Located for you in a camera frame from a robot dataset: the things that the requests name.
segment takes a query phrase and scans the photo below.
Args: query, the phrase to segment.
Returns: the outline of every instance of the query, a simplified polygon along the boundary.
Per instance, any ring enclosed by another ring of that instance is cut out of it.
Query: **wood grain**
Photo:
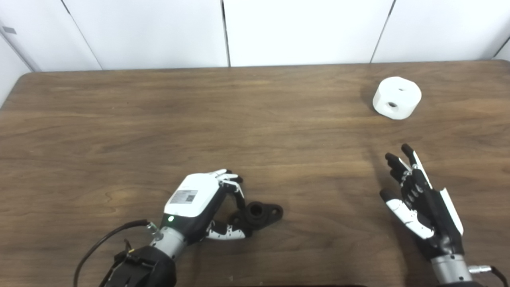
[[[229,168],[248,201],[284,219],[252,238],[206,241],[178,260],[178,286],[434,286],[430,266],[378,196],[407,142],[447,186],[470,264],[510,275],[510,65],[503,61],[35,73],[0,110],[0,284],[66,286],[118,225],[159,222],[190,173]],[[390,76],[423,99],[404,121],[371,99]],[[234,210],[227,200],[219,218]],[[97,286],[144,230],[86,263]],[[478,276],[499,286],[491,275]]]

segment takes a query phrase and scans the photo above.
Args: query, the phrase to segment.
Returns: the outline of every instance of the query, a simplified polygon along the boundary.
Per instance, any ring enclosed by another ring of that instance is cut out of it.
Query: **white label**
[[[197,193],[198,190],[177,190],[170,203],[191,204]]]

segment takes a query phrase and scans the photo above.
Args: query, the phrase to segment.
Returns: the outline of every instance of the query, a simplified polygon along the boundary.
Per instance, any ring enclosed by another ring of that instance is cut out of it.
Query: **white wall panel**
[[[0,0],[0,26],[36,71],[101,69],[60,0]]]
[[[510,61],[510,41],[507,42],[503,48],[501,48],[501,51],[498,52],[494,59]]]
[[[64,0],[104,69],[228,66],[220,0]]]
[[[0,35],[0,106],[4,103],[16,81],[29,68]]]
[[[393,0],[224,0],[232,66],[368,63]]]
[[[397,0],[373,62],[491,59],[508,36],[509,0]]]

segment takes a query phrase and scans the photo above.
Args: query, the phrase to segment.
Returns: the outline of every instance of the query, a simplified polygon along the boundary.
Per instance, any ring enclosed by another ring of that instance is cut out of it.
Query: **silver metal wrist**
[[[163,227],[160,233],[150,245],[165,252],[173,261],[176,261],[187,245],[184,236],[170,227]]]
[[[432,258],[430,260],[439,284],[450,284],[463,281],[473,281],[464,256],[450,254]]]

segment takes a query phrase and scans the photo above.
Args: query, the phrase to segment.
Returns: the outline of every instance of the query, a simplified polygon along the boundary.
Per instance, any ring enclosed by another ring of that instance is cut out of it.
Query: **black cable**
[[[110,231],[108,234],[106,234],[103,238],[101,238],[101,240],[99,240],[96,244],[94,244],[94,246],[92,246],[92,248],[90,248],[90,250],[87,253],[85,253],[85,256],[83,256],[82,260],[80,260],[80,263],[78,263],[78,266],[76,267],[76,270],[74,272],[74,279],[72,281],[73,287],[78,287],[78,277],[80,276],[80,270],[82,269],[82,266],[85,263],[85,261],[87,261],[87,259],[90,257],[90,255],[92,255],[92,253],[101,244],[103,244],[106,240],[108,240],[108,238],[112,237],[113,235],[115,235],[125,229],[129,229],[129,228],[137,227],[137,226],[147,226],[149,224],[150,224],[150,222],[147,221],[146,219],[131,221],[131,222],[125,223],[124,225],[122,225],[120,227],[117,227],[116,229],[114,229],[114,230]]]
[[[503,273],[501,273],[496,267],[494,266],[491,266],[491,272],[496,275],[500,280],[501,282],[503,282],[503,286],[504,287],[508,287],[508,281],[506,280],[506,277],[505,275],[503,275]]]

